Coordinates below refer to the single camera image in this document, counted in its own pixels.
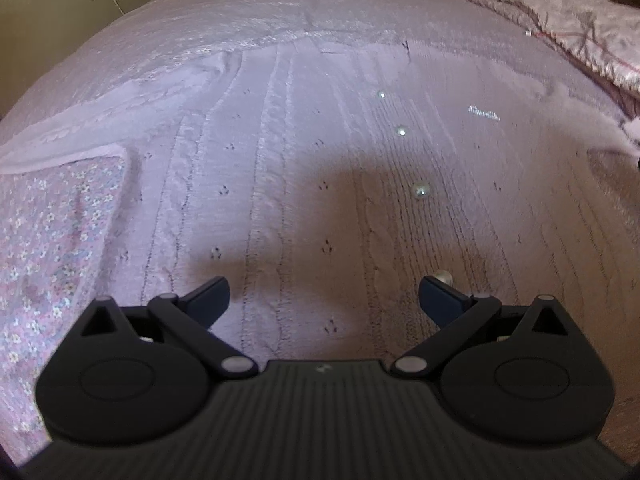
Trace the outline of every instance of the bed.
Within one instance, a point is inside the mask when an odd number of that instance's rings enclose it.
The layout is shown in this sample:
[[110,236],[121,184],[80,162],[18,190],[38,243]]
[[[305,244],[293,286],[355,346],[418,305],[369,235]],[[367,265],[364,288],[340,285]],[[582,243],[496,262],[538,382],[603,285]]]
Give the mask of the bed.
[[626,36],[612,57],[563,43],[545,12],[155,0],[43,76],[0,122],[11,459],[46,445],[34,381],[92,297],[215,275],[232,301],[212,330],[261,365],[389,362],[436,330],[417,284],[446,269],[505,303],[556,295],[635,393],[640,59]]

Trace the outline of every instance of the pearl bead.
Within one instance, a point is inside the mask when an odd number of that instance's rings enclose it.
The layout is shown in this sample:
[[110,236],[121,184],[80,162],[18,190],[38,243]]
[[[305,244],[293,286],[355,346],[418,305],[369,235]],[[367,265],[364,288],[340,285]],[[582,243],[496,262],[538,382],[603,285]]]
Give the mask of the pearl bead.
[[433,277],[445,285],[453,286],[453,276],[448,270],[436,270]]
[[417,199],[425,198],[431,192],[431,187],[426,182],[416,182],[413,192]]

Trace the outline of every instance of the small logo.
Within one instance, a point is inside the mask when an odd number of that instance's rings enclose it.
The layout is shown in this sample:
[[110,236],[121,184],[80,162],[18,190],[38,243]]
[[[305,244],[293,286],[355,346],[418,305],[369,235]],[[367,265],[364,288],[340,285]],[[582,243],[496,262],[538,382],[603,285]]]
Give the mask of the small logo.
[[323,364],[316,367],[316,372],[320,374],[324,374],[325,372],[328,372],[329,370],[333,370],[333,369],[334,367],[332,367],[331,365]]

